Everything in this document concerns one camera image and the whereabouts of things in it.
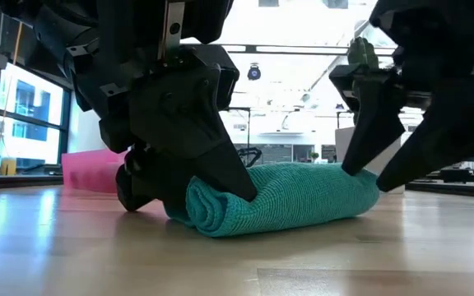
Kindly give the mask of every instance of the teal towel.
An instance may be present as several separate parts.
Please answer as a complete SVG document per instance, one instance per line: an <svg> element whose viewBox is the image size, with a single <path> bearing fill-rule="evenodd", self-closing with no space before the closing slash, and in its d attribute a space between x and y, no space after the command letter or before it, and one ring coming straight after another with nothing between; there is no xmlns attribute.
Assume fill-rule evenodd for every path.
<svg viewBox="0 0 474 296"><path fill-rule="evenodd" d="M376 176L355 177L338 164L265 164L249 169L258 195L247 202L193 178L187 214L166 209L170 218L209 237L253 234L326 223L365 213L376 201Z"/></svg>

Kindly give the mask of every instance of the pink foam block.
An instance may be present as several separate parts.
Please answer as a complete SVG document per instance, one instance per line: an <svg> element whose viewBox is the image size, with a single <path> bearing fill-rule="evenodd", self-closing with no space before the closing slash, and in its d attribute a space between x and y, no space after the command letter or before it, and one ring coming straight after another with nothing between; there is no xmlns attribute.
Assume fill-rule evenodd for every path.
<svg viewBox="0 0 474 296"><path fill-rule="evenodd" d="M126 153L94 150L63 154L63 185L93 192L116 193L114 179Z"/></svg>

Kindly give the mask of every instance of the wooden floor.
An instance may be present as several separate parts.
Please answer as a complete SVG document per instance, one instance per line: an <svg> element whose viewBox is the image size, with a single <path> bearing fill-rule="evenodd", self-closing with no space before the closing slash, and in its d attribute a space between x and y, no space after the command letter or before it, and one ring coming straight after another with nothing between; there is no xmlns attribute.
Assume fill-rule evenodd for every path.
<svg viewBox="0 0 474 296"><path fill-rule="evenodd" d="M474 198L408 192L355 220L211 239L158 203L0 191L0 295L474 296Z"/></svg>

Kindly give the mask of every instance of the microfiber towel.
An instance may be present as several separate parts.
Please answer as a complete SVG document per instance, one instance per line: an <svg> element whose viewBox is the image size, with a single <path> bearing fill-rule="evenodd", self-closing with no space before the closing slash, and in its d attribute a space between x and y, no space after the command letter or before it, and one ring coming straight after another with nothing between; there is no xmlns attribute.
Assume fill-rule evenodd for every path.
<svg viewBox="0 0 474 296"><path fill-rule="evenodd" d="M258 190L251 202L192 178L187 214L166 212L208 237L225 237L355 217L379 198L374 174L363 170L352 177L338 164L265 164L249 169L249 175Z"/></svg>

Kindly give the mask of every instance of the yellow object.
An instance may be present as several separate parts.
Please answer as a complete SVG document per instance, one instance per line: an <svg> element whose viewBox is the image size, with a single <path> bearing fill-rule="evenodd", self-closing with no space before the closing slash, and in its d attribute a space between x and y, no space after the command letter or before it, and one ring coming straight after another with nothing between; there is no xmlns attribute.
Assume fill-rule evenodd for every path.
<svg viewBox="0 0 474 296"><path fill-rule="evenodd" d="M16 174L16 159L4 158L1 160L0 174L2 176L13 176Z"/></svg>

